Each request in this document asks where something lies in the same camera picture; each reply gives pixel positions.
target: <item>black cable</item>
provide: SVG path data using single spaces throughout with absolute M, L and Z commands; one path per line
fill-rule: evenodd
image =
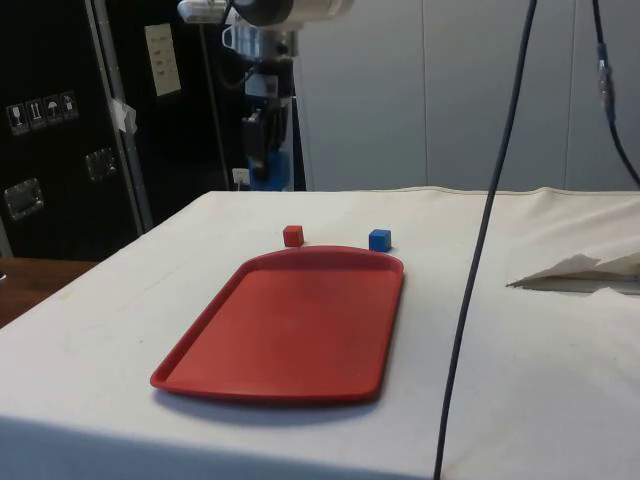
M 482 250 L 487 238 L 487 231 L 489 229 L 489 221 L 491 220 L 491 212 L 493 210 L 493 203 L 495 201 L 496 193 L 498 191 L 498 185 L 500 184 L 500 177 L 502 175 L 502 169 L 504 167 L 507 151 L 509 149 L 509 142 L 511 140 L 511 132 L 513 131 L 513 124 L 516 117 L 516 111 L 518 109 L 518 102 L 520 99 L 520 90 L 522 88 L 522 77 L 524 75 L 524 66 L 527 59 L 527 50 L 529 48 L 529 38 L 531 37 L 531 28 L 533 26 L 533 18 L 535 16 L 536 7 L 538 5 L 537 0 L 529 0 L 529 10 L 527 12 L 527 19 L 522 32 L 522 41 L 520 43 L 520 53 L 518 57 L 518 67 L 516 69 L 516 77 L 513 85 L 513 93 L 511 94 L 511 104 L 509 106 L 509 115 L 507 117 L 507 124 L 504 129 L 504 135 L 502 138 L 502 145 L 500 146 L 500 153 L 498 154 L 498 160 L 493 172 L 493 178 L 491 179 L 491 186 L 487 195 L 487 202 L 484 207 L 484 213 L 482 215 L 482 223 L 480 225 L 480 232 L 478 234 L 478 242 L 476 243 L 476 249 L 473 254 L 473 261 L 471 262 L 471 270 L 469 271 L 469 279 L 467 280 L 467 287 L 464 292 L 464 298 L 462 301 L 462 307 L 460 309 L 460 318 L 458 319 L 458 328 L 456 330 L 456 337 L 453 342 L 453 352 L 451 354 L 451 365 L 449 367 L 449 376 L 447 378 L 447 386 L 444 394 L 444 402 L 442 405 L 442 417 L 440 419 L 440 433 L 438 436 L 438 451 L 436 456 L 436 463 L 433 472 L 434 480 L 440 480 L 442 474 L 442 461 L 444 458 L 444 446 L 447 436 L 447 422 L 449 419 L 449 408 L 451 407 L 451 396 L 453 394 L 453 385 L 456 379 L 456 370 L 458 368 L 458 359 L 460 357 L 460 347 L 462 346 L 462 337 L 464 334 L 464 327 L 467 322 L 467 313 L 469 312 L 469 304 L 471 303 L 471 296 L 473 294 L 473 287 L 475 286 L 476 277 L 478 275 L 478 267 L 480 266 L 480 258 L 482 257 Z
M 609 66 L 607 45 L 604 42 L 599 0 L 593 0 L 593 16 L 596 22 L 596 36 L 598 38 L 598 69 L 600 73 L 600 95 L 602 97 L 602 106 L 607 115 L 611 138 L 613 139 L 613 143 L 616 146 L 616 150 L 618 151 L 620 160 L 622 160 L 622 163 L 627 169 L 627 172 L 629 172 L 629 175 L 640 190 L 640 176 L 631 164 L 631 161 L 627 156 L 627 152 L 622 146 L 622 141 L 620 140 L 620 135 L 618 134 L 618 127 L 616 126 L 615 92 L 613 89 L 613 79 L 611 78 L 611 68 Z
M 600 0 L 593 0 L 593 14 L 596 18 L 596 36 L 598 37 L 598 43 L 604 43 L 602 19 L 600 18 Z
M 635 182 L 636 187 L 638 187 L 638 190 L 640 190 L 640 176 L 638 176 L 638 172 L 635 168 L 633 168 L 629 157 L 627 157 L 627 152 L 625 152 L 624 147 L 622 146 L 620 135 L 618 135 L 618 128 L 616 127 L 615 122 L 609 122 L 609 131 L 611 132 L 611 138 L 613 139 L 613 143 L 616 146 L 616 150 L 618 150 L 618 155 L 620 155 L 620 160 L 622 160 L 622 163 L 629 172 L 629 175 Z
M 222 14 L 222 20 L 220 21 L 220 43 L 222 44 L 223 50 L 224 50 L 224 41 L 223 41 L 224 27 L 227 24 L 227 20 L 229 19 L 229 14 L 231 13 L 231 9 L 234 7 L 234 4 L 235 4 L 235 0 L 228 0 L 227 1 L 227 6 L 224 9 L 224 13 Z M 219 68 L 219 67 L 216 68 L 216 76 L 218 77 L 218 81 L 227 90 L 238 90 L 238 89 L 242 88 L 245 85 L 245 83 L 247 83 L 249 81 L 249 79 L 251 77 L 253 77 L 253 75 L 257 72 L 257 70 L 258 70 L 258 66 L 257 65 L 253 65 L 244 74 L 244 77 L 242 77 L 242 79 L 240 79 L 236 83 L 231 83 L 231 82 L 227 81 L 227 79 L 224 78 L 224 76 L 222 75 L 222 69 Z

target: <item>white paper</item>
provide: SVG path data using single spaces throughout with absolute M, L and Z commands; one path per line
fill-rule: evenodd
M 161 97 L 168 93 L 180 91 L 180 75 L 176 62 L 176 53 L 173 48 L 173 36 L 171 25 L 149 25 L 144 28 L 147 37 L 147 48 L 153 81 L 156 86 L 156 95 Z
M 507 283 L 541 290 L 640 293 L 640 202 L 566 212 L 527 235 L 509 259 Z
M 112 98 L 111 111 L 118 130 L 125 133 L 136 133 L 138 126 L 136 125 L 136 111 L 133 108 L 117 98 Z

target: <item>metal frame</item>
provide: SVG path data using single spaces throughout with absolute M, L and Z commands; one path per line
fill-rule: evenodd
M 298 107 L 298 125 L 300 127 L 300 143 L 302 145 L 302 162 L 304 164 L 304 176 L 307 183 L 307 191 L 313 192 L 315 191 L 315 182 L 313 178 L 311 144 L 309 142 L 309 122 L 307 121 L 307 108 L 304 97 L 302 60 L 300 59 L 300 57 L 295 58 L 293 61 L 293 76 L 296 85 L 296 104 Z
M 13 257 L 13 251 L 11 250 L 9 237 L 7 237 L 7 231 L 4 229 L 2 218 L 0 218 L 0 256 L 5 258 Z
M 105 90 L 106 101 L 109 104 L 113 131 L 116 138 L 118 153 L 124 172 L 125 182 L 129 193 L 129 201 L 133 210 L 138 234 L 141 235 L 153 228 L 153 218 L 149 207 L 149 198 L 144 184 L 142 169 L 136 142 L 131 132 L 123 132 L 124 142 L 120 136 L 120 129 L 117 126 L 113 115 L 111 101 L 116 98 L 126 103 L 120 68 L 115 54 L 109 16 L 105 0 L 85 0 L 87 17 L 91 27 L 93 44 L 96 56 L 100 65 L 100 76 Z
M 207 88 L 209 90 L 209 100 L 211 102 L 211 110 L 213 113 L 213 122 L 216 129 L 216 135 L 218 137 L 218 154 L 220 155 L 220 162 L 222 163 L 222 173 L 224 175 L 224 184 L 227 190 L 231 190 L 231 184 L 229 183 L 229 166 L 227 164 L 227 156 L 224 149 L 224 139 L 222 137 L 222 126 L 220 125 L 220 110 L 218 110 L 218 100 L 216 97 L 216 91 L 213 86 L 213 79 L 211 78 L 211 62 L 209 62 L 209 49 L 207 48 L 207 41 L 205 37 L 204 26 L 199 26 L 200 30 L 200 45 L 202 47 L 202 57 L 204 60 L 204 66 L 207 75 Z

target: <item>sticker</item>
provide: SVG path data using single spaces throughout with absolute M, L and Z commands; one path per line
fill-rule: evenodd
M 45 118 L 42 100 L 39 98 L 29 100 L 25 103 L 25 106 L 27 108 L 27 117 L 29 117 L 31 130 L 39 130 L 47 126 L 47 119 Z
M 156 95 L 161 97 L 180 91 L 182 85 L 176 63 L 176 52 L 173 48 L 171 25 L 169 23 L 150 25 L 144 27 L 144 33 L 147 38 Z
M 11 126 L 11 133 L 15 136 L 22 135 L 31 130 L 29 127 L 29 121 L 27 120 L 27 112 L 24 109 L 24 104 L 19 103 L 17 105 L 7 107 L 7 118 L 9 119 L 9 125 Z
M 80 116 L 75 93 L 63 92 L 60 94 L 60 100 L 62 101 L 62 117 L 65 120 L 74 120 Z
M 62 102 L 58 95 L 51 95 L 44 99 L 44 109 L 49 125 L 56 125 L 64 120 L 62 116 Z

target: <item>table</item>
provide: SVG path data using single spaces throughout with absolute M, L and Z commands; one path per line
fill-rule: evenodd
M 485 195 L 439 189 L 211 193 L 0 330 L 0 464 L 20 479 L 428 479 Z M 495 205 L 445 452 L 455 480 L 635 480 L 640 303 L 505 286 L 540 232 L 640 238 L 640 196 L 542 190 Z M 238 266 L 282 248 L 367 246 L 405 264 L 386 382 L 349 408 L 241 407 L 149 377 Z M 536 253 L 551 258 L 554 243 Z
M 0 328 L 67 286 L 96 264 L 60 260 L 0 258 Z

